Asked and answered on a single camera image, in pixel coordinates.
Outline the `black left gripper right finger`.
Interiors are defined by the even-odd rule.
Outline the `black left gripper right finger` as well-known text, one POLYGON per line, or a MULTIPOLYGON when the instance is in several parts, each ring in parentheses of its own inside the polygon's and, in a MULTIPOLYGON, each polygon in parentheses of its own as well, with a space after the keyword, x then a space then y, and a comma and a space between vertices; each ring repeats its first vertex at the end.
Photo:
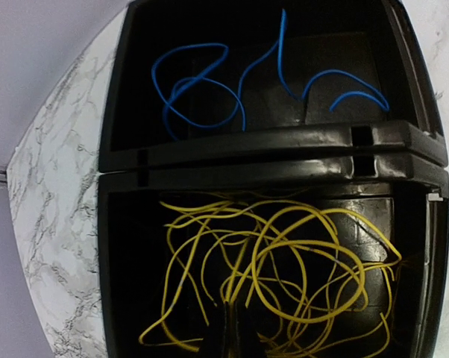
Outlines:
POLYGON ((257 334, 252 316, 244 304, 233 305, 233 347, 236 357, 265 358, 266 352, 263 343, 257 334))

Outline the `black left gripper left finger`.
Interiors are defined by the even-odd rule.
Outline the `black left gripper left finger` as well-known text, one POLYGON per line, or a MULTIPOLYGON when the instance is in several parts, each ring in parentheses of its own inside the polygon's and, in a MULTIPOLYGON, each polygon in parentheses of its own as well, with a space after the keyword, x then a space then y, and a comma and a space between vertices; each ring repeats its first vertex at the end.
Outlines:
POLYGON ((215 315, 210 321, 204 339, 200 344, 197 357, 232 357, 232 326, 233 313, 230 304, 224 303, 215 310, 215 315))

